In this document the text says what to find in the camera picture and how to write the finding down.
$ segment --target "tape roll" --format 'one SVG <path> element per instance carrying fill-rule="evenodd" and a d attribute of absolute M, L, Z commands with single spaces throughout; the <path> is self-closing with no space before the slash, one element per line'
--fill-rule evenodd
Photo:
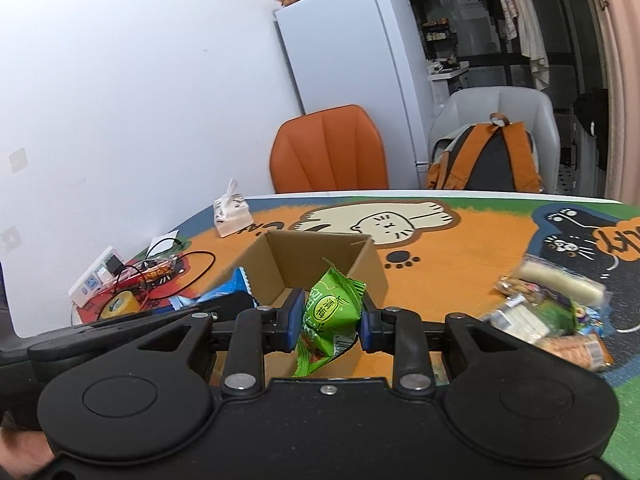
<path fill-rule="evenodd" d="M 109 319 L 110 317 L 132 314 L 139 311 L 140 304 L 138 300 L 136 300 L 128 290 L 125 290 L 104 306 L 100 313 L 100 319 Z"/>

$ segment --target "white cat illustration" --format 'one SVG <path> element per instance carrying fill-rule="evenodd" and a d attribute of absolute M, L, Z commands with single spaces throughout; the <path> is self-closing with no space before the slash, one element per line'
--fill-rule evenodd
<path fill-rule="evenodd" d="M 403 245 L 421 231 L 449 229 L 460 218 L 437 202 L 359 202 L 305 214 L 293 228 L 300 231 L 361 233 L 377 246 Z"/>

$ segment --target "white refrigerator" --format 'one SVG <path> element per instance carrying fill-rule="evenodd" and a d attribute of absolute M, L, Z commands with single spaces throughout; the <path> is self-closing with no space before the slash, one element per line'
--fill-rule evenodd
<path fill-rule="evenodd" d="M 409 0 L 300 0 L 276 20 L 305 114 L 362 106 L 382 136 L 389 186 L 421 188 L 434 97 Z"/>

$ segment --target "person's hand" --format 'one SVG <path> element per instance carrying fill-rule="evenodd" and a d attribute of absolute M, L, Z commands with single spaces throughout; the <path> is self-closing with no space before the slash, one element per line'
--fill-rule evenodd
<path fill-rule="evenodd" d="M 44 433 L 0 429 L 0 466 L 12 477 L 35 473 L 52 459 Z"/>

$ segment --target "floor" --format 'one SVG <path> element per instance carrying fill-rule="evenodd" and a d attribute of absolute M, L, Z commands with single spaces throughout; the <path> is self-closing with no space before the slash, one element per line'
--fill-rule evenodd
<path fill-rule="evenodd" d="M 560 164 L 558 169 L 558 195 L 574 194 L 574 170 Z"/>

